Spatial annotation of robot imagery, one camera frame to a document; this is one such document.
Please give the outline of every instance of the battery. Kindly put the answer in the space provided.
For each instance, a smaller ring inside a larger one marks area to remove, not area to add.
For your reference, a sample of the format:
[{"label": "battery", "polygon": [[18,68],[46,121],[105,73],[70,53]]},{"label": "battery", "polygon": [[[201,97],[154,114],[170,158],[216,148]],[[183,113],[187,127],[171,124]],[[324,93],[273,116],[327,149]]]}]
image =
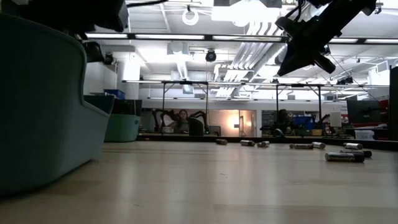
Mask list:
[{"label": "battery", "polygon": [[269,141],[263,141],[260,143],[257,143],[257,147],[268,147],[269,146]]},{"label": "battery", "polygon": [[352,154],[363,154],[365,158],[370,158],[372,157],[372,151],[369,150],[351,150],[351,149],[343,149],[340,150],[341,153],[352,153]]},{"label": "battery", "polygon": [[353,150],[362,150],[363,149],[362,144],[356,144],[356,143],[344,143],[343,146],[345,149],[353,149]]},{"label": "battery", "polygon": [[216,139],[217,144],[227,145],[228,141],[225,139]]},{"label": "battery", "polygon": [[315,147],[317,149],[325,149],[326,148],[326,144],[322,143],[322,142],[313,142],[312,145],[313,145],[313,147]]},{"label": "battery", "polygon": [[363,162],[365,156],[360,153],[338,153],[328,152],[325,154],[326,161],[338,161],[338,162]]},{"label": "battery", "polygon": [[241,145],[242,146],[255,146],[256,143],[254,141],[250,141],[250,140],[242,140]]},{"label": "battery", "polygon": [[313,149],[312,144],[290,144],[291,149]]}]

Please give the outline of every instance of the aa battery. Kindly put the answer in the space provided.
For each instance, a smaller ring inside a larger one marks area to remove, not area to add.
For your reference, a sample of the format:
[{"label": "aa battery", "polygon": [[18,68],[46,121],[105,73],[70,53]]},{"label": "aa battery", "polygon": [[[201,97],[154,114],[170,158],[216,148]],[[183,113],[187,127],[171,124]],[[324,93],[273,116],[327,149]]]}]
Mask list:
[{"label": "aa battery", "polygon": [[222,145],[227,145],[228,144],[228,141],[227,140],[225,140],[225,139],[216,139],[216,143],[217,144],[222,144]]},{"label": "aa battery", "polygon": [[340,150],[341,153],[352,153],[352,154],[362,154],[364,155],[365,158],[370,158],[372,157],[372,151],[369,150],[351,150],[351,149],[343,149]]},{"label": "aa battery", "polygon": [[353,150],[362,150],[363,149],[362,144],[356,144],[356,143],[344,143],[343,146],[345,149],[353,149]]},{"label": "aa battery", "polygon": [[257,147],[268,147],[269,146],[269,141],[263,141],[260,143],[257,143]]},{"label": "aa battery", "polygon": [[255,146],[256,143],[254,141],[250,141],[250,140],[242,140],[241,145],[242,146]]},{"label": "aa battery", "polygon": [[328,152],[325,154],[326,161],[338,161],[338,162],[363,162],[365,161],[364,154],[360,153],[338,153]]},{"label": "aa battery", "polygon": [[312,145],[313,145],[313,147],[315,147],[317,149],[325,149],[326,148],[326,144],[322,143],[322,142],[313,142]]},{"label": "aa battery", "polygon": [[290,144],[291,149],[313,149],[312,144]]}]

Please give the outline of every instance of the ceiling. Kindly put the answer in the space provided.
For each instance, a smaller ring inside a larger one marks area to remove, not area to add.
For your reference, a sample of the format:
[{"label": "ceiling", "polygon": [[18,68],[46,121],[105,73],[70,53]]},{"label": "ceiling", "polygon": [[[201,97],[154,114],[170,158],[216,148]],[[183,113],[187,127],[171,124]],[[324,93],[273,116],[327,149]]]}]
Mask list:
[{"label": "ceiling", "polygon": [[[202,1],[200,7],[197,7],[198,4],[192,4],[192,9],[202,11],[202,13],[198,13],[198,22],[193,26],[186,25],[182,20],[182,14],[186,9],[185,3],[181,3],[179,6],[164,4],[135,7],[129,9],[129,28],[126,29],[126,32],[224,35],[246,34],[248,32],[249,26],[238,27],[230,21],[212,21],[212,4],[213,1]],[[190,13],[187,16],[188,19],[192,18]],[[371,16],[361,13],[342,30],[343,36],[341,37],[398,37],[397,19],[398,16],[395,16],[394,13],[372,14]],[[111,31],[98,28],[97,32]],[[170,75],[171,70],[177,70],[177,64],[165,58],[169,42],[158,40],[102,40],[102,45],[133,45],[136,52],[145,61],[145,65],[141,67],[142,76],[145,79],[150,79],[151,76],[158,74]],[[205,61],[207,50],[215,50],[217,62],[231,63],[239,52],[241,43],[189,42],[188,46],[189,52],[194,54],[194,56],[193,60],[189,60],[186,63],[187,70],[213,72],[215,63],[207,63]],[[316,82],[325,83],[325,78],[335,76],[344,70],[357,68],[354,74],[356,75],[356,79],[359,82],[365,82],[367,80],[368,69],[375,65],[370,63],[364,64],[363,62],[376,63],[383,61],[380,58],[398,58],[397,45],[331,45],[330,49],[332,56],[336,59],[330,58],[336,64],[336,71],[334,73],[327,74],[318,67],[311,67],[306,70],[296,70],[284,76],[284,78],[290,77],[295,78],[295,80],[305,80],[309,77],[314,77]]]}]

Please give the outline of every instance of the table surface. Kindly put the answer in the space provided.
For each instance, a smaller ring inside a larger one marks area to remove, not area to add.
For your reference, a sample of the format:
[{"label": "table surface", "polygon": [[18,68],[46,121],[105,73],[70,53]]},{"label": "table surface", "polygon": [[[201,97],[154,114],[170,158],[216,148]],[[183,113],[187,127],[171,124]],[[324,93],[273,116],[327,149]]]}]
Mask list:
[{"label": "table surface", "polygon": [[287,144],[105,144],[100,160],[0,202],[0,223],[397,223],[398,153],[373,150],[360,164],[324,155]]}]

